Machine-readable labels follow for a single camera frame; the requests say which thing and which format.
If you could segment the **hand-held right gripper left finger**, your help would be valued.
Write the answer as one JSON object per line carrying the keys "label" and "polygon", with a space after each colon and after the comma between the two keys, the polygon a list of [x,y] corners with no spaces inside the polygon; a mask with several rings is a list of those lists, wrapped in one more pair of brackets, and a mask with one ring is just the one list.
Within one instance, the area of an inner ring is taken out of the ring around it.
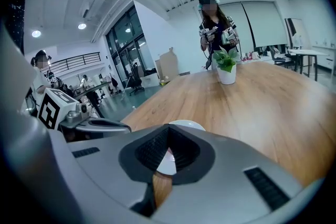
{"label": "hand-held right gripper left finger", "polygon": [[138,132],[96,140],[67,143],[49,131],[57,171],[69,195],[63,223],[70,224],[168,224],[154,218],[154,189],[150,179],[133,181],[119,162],[124,146],[138,137],[168,128],[154,126]]}

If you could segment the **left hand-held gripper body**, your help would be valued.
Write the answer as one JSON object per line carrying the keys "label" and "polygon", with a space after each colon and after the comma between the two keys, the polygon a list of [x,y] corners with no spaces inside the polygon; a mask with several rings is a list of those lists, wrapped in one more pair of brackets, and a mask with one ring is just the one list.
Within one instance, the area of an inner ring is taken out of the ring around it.
{"label": "left hand-held gripper body", "polygon": [[73,129],[89,118],[89,111],[85,104],[61,90],[47,88],[40,104],[38,118],[49,129],[57,130],[59,126]]}

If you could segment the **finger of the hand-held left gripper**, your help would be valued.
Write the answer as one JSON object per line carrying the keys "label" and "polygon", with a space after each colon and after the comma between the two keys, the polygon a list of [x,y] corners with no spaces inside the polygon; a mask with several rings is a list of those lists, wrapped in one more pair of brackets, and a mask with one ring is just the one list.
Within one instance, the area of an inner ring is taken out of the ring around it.
{"label": "finger of the hand-held left gripper", "polygon": [[131,133],[130,126],[105,118],[88,118],[75,127],[76,131],[87,133],[102,133],[105,135],[118,135],[124,133]]}

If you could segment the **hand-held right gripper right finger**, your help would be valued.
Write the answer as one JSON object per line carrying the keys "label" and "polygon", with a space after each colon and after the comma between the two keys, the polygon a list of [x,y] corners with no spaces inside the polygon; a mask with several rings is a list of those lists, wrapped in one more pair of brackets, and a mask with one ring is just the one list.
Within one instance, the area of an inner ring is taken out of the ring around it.
{"label": "hand-held right gripper right finger", "polygon": [[271,213],[244,172],[253,168],[263,171],[289,199],[303,189],[286,169],[242,141],[192,127],[178,128],[208,142],[215,152],[215,161],[199,181],[173,186],[154,213],[157,222],[241,224]]}

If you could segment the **white plate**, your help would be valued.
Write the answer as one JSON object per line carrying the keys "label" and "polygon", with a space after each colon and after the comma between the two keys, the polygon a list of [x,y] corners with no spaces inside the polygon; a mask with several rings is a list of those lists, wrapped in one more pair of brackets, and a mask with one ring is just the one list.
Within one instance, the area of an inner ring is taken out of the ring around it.
{"label": "white plate", "polygon": [[[205,130],[200,124],[191,120],[176,120],[169,124],[191,127],[203,131]],[[175,162],[168,161],[164,156],[156,171],[164,176],[173,176],[177,173],[176,164]]]}

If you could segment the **black office chair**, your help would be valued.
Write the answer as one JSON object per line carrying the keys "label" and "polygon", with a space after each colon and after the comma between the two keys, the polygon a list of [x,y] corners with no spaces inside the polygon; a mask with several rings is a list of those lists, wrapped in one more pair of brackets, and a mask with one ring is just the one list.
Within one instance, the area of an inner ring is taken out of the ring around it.
{"label": "black office chair", "polygon": [[129,77],[129,86],[133,89],[130,93],[129,96],[132,94],[136,94],[139,91],[143,91],[144,87],[142,86],[142,80],[139,77],[139,70],[138,70],[138,63],[135,62],[132,66],[132,75]]}

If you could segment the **black balcony railing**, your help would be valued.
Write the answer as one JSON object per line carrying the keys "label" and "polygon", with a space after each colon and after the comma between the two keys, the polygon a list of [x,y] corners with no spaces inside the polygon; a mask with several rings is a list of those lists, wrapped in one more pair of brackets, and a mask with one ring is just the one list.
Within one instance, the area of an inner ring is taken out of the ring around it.
{"label": "black balcony railing", "polygon": [[100,52],[93,52],[53,62],[47,69],[51,72],[62,72],[98,62],[101,62]]}

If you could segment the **white storage box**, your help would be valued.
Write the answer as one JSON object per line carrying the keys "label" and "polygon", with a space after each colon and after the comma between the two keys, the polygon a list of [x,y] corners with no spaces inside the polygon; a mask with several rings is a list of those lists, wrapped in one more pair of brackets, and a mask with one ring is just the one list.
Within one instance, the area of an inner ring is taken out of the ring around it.
{"label": "white storage box", "polygon": [[144,88],[156,87],[160,85],[160,80],[157,73],[141,77],[141,85]]}

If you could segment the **black framed glass doors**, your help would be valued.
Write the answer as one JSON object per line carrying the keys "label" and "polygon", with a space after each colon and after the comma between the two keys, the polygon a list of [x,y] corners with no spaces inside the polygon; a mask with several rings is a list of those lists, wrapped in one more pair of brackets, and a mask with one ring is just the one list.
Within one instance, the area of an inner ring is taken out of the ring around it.
{"label": "black framed glass doors", "polygon": [[129,8],[106,34],[117,74],[125,87],[135,70],[140,77],[156,73],[154,60],[135,6]]}

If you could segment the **brown cardboard box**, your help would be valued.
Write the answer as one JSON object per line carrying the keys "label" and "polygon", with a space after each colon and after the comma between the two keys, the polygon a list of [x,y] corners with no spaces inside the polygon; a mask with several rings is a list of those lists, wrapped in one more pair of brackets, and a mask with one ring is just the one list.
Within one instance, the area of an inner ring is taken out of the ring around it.
{"label": "brown cardboard box", "polygon": [[171,81],[179,75],[178,60],[173,47],[169,48],[168,52],[160,55],[155,64],[161,80]]}

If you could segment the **ceiling air conditioner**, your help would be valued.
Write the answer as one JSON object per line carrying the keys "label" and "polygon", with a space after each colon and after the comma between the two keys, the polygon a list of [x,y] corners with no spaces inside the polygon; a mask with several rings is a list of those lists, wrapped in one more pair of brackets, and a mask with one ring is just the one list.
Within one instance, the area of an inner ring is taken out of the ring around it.
{"label": "ceiling air conditioner", "polygon": [[97,15],[103,4],[104,0],[83,0],[79,14],[83,19],[91,19]]}

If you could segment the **small green potted plant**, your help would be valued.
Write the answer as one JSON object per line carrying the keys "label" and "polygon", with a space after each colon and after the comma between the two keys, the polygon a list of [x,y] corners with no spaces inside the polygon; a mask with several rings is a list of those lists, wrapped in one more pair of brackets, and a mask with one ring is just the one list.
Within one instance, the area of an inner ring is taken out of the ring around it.
{"label": "small green potted plant", "polygon": [[238,62],[237,48],[232,48],[229,52],[225,49],[215,50],[212,56],[220,82],[224,85],[235,83]]}

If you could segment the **white side table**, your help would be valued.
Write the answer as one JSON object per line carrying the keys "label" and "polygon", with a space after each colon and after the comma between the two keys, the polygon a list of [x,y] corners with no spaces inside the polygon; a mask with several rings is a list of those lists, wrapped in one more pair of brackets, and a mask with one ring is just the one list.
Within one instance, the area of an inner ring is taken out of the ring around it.
{"label": "white side table", "polygon": [[311,50],[311,49],[288,49],[290,55],[295,56],[295,67],[294,71],[297,72],[298,67],[300,67],[300,74],[303,73],[303,59],[308,58],[308,73],[307,76],[310,77],[310,60],[314,59],[314,80],[318,81],[318,56],[328,56],[325,53]]}

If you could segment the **white window blind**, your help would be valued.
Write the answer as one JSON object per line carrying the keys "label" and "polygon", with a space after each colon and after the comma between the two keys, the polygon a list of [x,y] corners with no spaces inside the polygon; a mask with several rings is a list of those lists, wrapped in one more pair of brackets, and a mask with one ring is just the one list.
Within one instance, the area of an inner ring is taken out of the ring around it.
{"label": "white window blind", "polygon": [[273,2],[231,3],[220,8],[235,22],[243,52],[287,44],[284,22]]}

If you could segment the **standing whiteboard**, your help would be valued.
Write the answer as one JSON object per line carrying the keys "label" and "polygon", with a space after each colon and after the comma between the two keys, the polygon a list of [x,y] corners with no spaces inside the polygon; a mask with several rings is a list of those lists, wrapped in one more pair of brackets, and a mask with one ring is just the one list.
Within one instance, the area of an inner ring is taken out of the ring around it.
{"label": "standing whiteboard", "polygon": [[291,48],[301,48],[305,45],[306,32],[303,21],[297,18],[285,18]]}

